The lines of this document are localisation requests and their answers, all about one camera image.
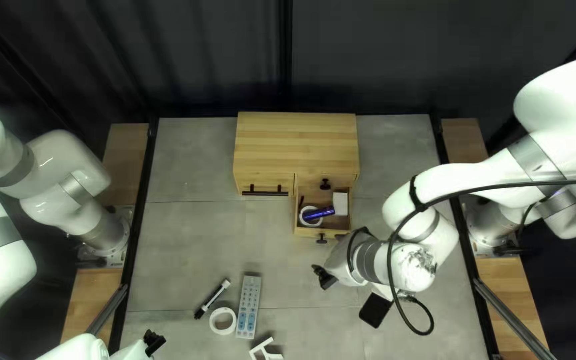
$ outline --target white tape roll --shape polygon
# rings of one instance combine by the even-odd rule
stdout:
[[[221,314],[229,314],[231,317],[231,323],[227,329],[217,329],[217,327],[214,325],[215,321],[217,321],[216,317]],[[212,332],[214,332],[215,334],[229,335],[235,331],[235,326],[237,326],[237,317],[235,315],[235,312],[231,308],[220,307],[218,309],[215,309],[212,312],[212,314],[210,314],[210,319],[208,320],[208,323],[210,324],[210,330],[212,330]]]
[[[300,212],[299,212],[299,223],[300,223],[301,225],[308,226],[308,227],[318,227],[318,226],[320,226],[321,223],[324,221],[324,218],[323,218],[323,217],[318,218],[318,219],[317,219],[317,222],[314,223],[314,224],[311,224],[311,223],[309,223],[308,221],[306,221],[306,220],[303,219],[303,212],[304,212],[304,211],[306,211],[306,210],[316,210],[316,209],[317,209],[317,207],[316,207],[316,206],[312,206],[312,205],[306,205],[306,206],[304,206],[303,208],[301,208],[301,210],[300,210]]]

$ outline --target wooden cabinet top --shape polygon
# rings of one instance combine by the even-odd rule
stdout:
[[[356,116],[240,112],[233,171],[359,174]]]

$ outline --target tv remote control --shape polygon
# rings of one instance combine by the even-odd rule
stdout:
[[[253,339],[257,328],[257,311],[261,295],[261,277],[244,275],[237,315],[236,338]]]

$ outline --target blue cylinder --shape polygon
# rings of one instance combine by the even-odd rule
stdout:
[[[321,217],[327,217],[329,215],[334,215],[335,209],[332,206],[327,206],[325,208],[308,210],[303,212],[302,218],[306,221],[315,220]]]

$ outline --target small white box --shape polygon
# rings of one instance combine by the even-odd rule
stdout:
[[[335,215],[340,217],[348,216],[348,193],[332,193],[332,206],[335,208]]]

